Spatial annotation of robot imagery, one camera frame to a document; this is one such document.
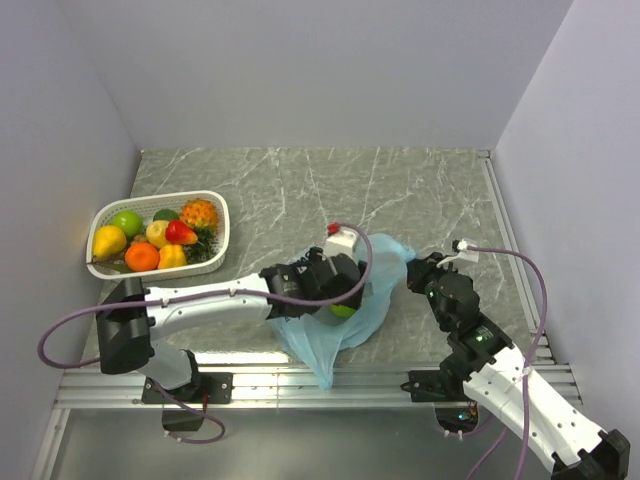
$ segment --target metal frame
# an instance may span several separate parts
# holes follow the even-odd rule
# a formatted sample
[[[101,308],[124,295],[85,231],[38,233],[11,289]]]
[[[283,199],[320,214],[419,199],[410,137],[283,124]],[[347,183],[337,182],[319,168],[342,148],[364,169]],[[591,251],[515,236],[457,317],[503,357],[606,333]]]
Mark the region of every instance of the metal frame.
[[[485,181],[506,248],[518,249],[500,188],[491,164],[489,150],[478,151]],[[520,259],[509,257],[516,287],[532,335],[539,324],[533,293]],[[582,400],[569,365],[557,365],[547,338],[543,336],[534,367],[569,403],[579,409]],[[435,364],[366,365],[336,367],[334,386],[320,390],[308,368],[282,365],[202,366],[205,372],[234,374],[232,402],[218,408],[428,408],[435,403],[411,403],[410,395],[400,389],[410,370],[437,370]],[[142,374],[107,376],[97,368],[64,372],[54,401],[31,480],[51,477],[71,409],[162,409],[174,406],[144,405],[140,397],[145,377]]]

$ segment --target fruit basket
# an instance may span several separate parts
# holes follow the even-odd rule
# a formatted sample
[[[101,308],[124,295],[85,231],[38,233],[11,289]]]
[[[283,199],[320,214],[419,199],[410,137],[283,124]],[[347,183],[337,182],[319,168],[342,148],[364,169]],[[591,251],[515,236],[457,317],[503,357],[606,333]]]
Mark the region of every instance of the fruit basket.
[[[146,272],[119,273],[108,267],[92,263],[92,246],[96,231],[103,226],[109,225],[111,219],[125,210],[137,213],[143,220],[144,225],[148,225],[156,212],[162,209],[172,209],[180,211],[182,206],[189,200],[208,200],[215,207],[218,214],[218,223],[214,239],[213,258],[183,267],[166,268],[162,270],[149,270]],[[169,193],[166,195],[154,195],[150,197],[130,198],[118,200],[104,207],[93,220],[89,239],[87,241],[87,268],[96,277],[104,280],[122,280],[124,278],[142,277],[153,280],[166,280],[171,278],[188,277],[209,273],[218,269],[229,246],[229,209],[227,202],[220,195],[207,190],[192,192]]]

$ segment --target table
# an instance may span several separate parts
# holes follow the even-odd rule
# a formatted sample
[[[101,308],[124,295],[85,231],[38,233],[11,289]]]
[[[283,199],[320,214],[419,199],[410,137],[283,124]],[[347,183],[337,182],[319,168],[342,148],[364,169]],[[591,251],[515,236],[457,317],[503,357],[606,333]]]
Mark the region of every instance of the table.
[[[132,197],[212,190],[229,205],[231,239],[223,266],[211,274],[150,282],[191,286],[244,276],[282,263],[322,240],[333,221],[388,233],[419,256],[450,251],[454,239],[503,247],[499,218],[473,149],[233,148],[149,149]],[[468,269],[483,312],[523,350],[531,343],[513,264],[482,254]],[[115,282],[106,282],[102,298]],[[425,301],[400,285],[385,323],[365,344],[341,352],[337,365],[439,363],[446,335]],[[266,322],[239,318],[179,332],[170,343],[208,364],[296,364]],[[98,353],[95,325],[83,358]]]

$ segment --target black mounting plate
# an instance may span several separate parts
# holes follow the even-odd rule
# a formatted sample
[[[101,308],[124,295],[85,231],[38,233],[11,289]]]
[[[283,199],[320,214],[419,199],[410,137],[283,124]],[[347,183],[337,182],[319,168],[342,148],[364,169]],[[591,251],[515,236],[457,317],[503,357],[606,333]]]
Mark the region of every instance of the black mounting plate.
[[[466,402],[463,393],[445,391],[439,370],[411,370],[409,381],[400,388],[411,394],[411,403]]]
[[[209,405],[226,405],[231,403],[231,391],[233,390],[233,374],[229,372],[200,372],[200,382],[209,393]],[[202,405],[203,390],[197,390],[191,398],[180,399],[184,403]],[[142,389],[142,403],[147,405],[162,405],[169,403],[160,393],[153,388],[153,383],[147,377]]]

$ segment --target robotic arm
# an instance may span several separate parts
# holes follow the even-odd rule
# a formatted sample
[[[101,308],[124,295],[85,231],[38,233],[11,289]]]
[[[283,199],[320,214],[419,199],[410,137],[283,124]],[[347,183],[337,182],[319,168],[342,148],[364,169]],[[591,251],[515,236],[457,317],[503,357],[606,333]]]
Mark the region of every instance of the robotic arm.
[[[330,229],[324,248],[313,247],[297,262],[277,264],[258,274],[221,284],[172,289],[143,289],[140,281],[122,282],[104,303],[155,301],[157,306],[105,311],[96,316],[103,373],[138,370],[178,400],[192,402],[208,390],[194,355],[166,343],[177,331],[211,321],[299,317],[319,306],[295,305],[269,298],[333,299],[351,291],[366,268],[355,261],[358,236]],[[522,352],[479,308],[470,277],[455,266],[477,262],[477,253],[458,249],[445,257],[433,253],[408,263],[407,286],[425,295],[440,329],[448,332],[452,354],[430,381],[408,383],[412,394],[429,392],[439,401],[469,398],[483,405],[522,438],[522,375],[528,375],[529,445],[555,480],[626,478],[629,442],[617,430],[605,432],[562,398],[535,370],[524,367]],[[246,295],[250,290],[261,296]],[[179,297],[180,303],[170,299]],[[358,308],[362,289],[342,304]]]

